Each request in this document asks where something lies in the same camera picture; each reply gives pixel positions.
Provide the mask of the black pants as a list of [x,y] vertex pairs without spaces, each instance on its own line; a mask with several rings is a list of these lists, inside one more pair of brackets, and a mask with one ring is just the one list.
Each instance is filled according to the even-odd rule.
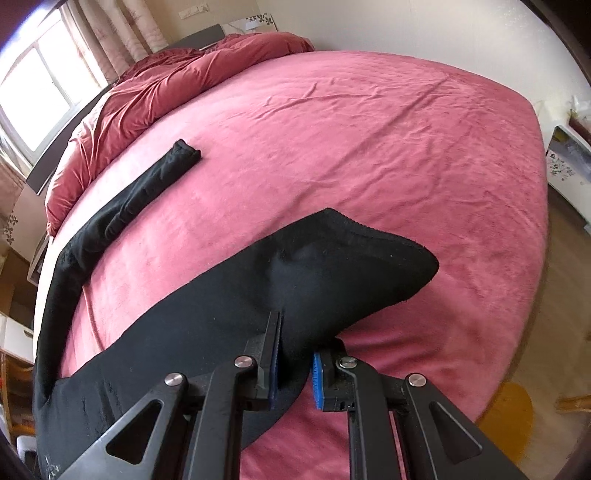
[[437,257],[407,238],[327,208],[254,242],[194,277],[144,314],[76,373],[60,376],[82,290],[106,250],[187,173],[201,154],[183,141],[94,214],[57,257],[34,373],[37,458],[60,477],[164,377],[204,375],[283,314],[279,409],[300,395],[311,353],[325,340],[423,289]]

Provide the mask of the yellow floor mat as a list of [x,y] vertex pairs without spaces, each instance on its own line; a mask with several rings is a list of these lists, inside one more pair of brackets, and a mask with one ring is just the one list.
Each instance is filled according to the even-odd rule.
[[527,390],[514,382],[500,385],[478,427],[514,464],[519,464],[529,444],[534,408]]

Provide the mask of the wooden desk with drawers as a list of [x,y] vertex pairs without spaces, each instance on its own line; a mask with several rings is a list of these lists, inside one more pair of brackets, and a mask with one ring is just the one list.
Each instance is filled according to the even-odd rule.
[[1,407],[11,442],[35,435],[32,415],[33,307],[29,263],[10,252],[1,266]]

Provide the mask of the pink bed sheet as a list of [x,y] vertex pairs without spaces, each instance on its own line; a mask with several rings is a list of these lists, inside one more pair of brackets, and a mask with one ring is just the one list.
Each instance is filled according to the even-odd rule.
[[291,222],[334,208],[426,246],[435,278],[346,330],[349,352],[389,375],[424,373],[470,418],[517,350],[547,232],[542,138],[530,103],[481,76],[393,54],[315,51],[252,65],[211,57],[211,89],[89,166],[71,141],[46,198],[58,253],[176,140],[201,161],[109,247],[78,300],[67,377],[148,308]]

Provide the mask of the white nightstand right side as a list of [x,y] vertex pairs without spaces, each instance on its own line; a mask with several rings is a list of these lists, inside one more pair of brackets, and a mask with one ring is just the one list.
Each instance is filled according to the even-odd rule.
[[590,222],[590,146],[570,126],[554,126],[546,151],[547,179]]

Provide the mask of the red quilt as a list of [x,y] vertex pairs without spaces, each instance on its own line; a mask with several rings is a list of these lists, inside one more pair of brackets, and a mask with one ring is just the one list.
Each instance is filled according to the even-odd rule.
[[45,199],[47,234],[58,233],[86,188],[156,121],[254,65],[314,50],[288,32],[231,34],[204,51],[162,50],[134,64],[72,133]]

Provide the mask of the window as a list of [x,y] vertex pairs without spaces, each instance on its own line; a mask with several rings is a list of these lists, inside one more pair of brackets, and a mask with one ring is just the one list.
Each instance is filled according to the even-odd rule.
[[1,57],[1,129],[29,164],[107,84],[67,6]]

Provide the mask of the dark headboard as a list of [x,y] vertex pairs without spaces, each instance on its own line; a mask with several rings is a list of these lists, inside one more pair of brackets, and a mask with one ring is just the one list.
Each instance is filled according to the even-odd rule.
[[[180,39],[179,41],[166,47],[166,50],[178,48],[203,50],[211,47],[216,42],[221,41],[224,37],[225,33],[223,32],[221,24],[215,24],[211,27],[207,27]],[[41,157],[33,167],[26,180],[27,185],[38,197],[41,196],[42,191],[48,185],[49,180],[55,173],[69,139],[76,127],[98,104],[99,100],[111,90],[111,88],[111,84],[107,85],[89,102],[82,105],[81,107],[76,107],[74,110],[74,117],[69,120],[65,126],[58,129],[58,132],[53,136],[49,145],[42,152]]]

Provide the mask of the floral curtain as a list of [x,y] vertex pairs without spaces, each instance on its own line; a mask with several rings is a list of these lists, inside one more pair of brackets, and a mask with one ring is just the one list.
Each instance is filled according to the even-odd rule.
[[168,46],[143,0],[73,0],[62,7],[108,83]]

